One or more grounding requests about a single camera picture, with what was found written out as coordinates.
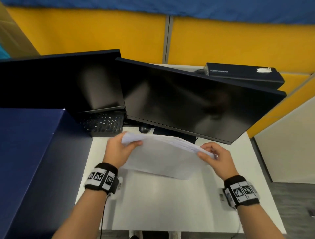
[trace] forearm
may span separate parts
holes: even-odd
[[[86,189],[69,218],[56,231],[53,239],[95,239],[98,234],[106,192]]]
[[[247,239],[284,239],[260,204],[240,205],[237,210]]]

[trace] dark blue box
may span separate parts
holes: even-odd
[[[51,238],[75,204],[91,144],[66,110],[0,108],[0,239]]]

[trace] shoe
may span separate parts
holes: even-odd
[[[143,239],[142,231],[130,230],[129,231],[129,238],[131,238],[132,236],[137,236],[139,239]]]
[[[169,239],[180,239],[181,231],[169,231]]]

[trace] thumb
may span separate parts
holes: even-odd
[[[128,152],[128,154],[131,154],[131,152],[138,146],[142,145],[142,141],[141,140],[138,140],[138,141],[134,141],[134,142],[131,142],[130,144],[128,144],[126,147],[125,147],[125,151]]]
[[[216,161],[213,158],[211,158],[209,155],[203,152],[198,152],[197,156],[201,158],[203,161],[205,161],[206,163],[208,163],[211,167],[214,167]]]

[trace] black monitor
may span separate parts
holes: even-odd
[[[232,144],[285,92],[117,58],[127,118]]]
[[[71,113],[124,108],[115,62],[120,56],[117,49],[0,61],[0,107]]]

